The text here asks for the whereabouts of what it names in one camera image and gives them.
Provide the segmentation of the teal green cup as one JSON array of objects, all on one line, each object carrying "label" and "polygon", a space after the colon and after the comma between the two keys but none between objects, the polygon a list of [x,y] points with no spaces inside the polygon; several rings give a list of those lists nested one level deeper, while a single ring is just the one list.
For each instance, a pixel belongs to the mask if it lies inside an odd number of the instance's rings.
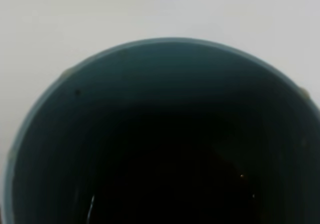
[{"label": "teal green cup", "polygon": [[33,106],[0,209],[4,224],[317,224],[320,110],[237,49],[122,44]]}]

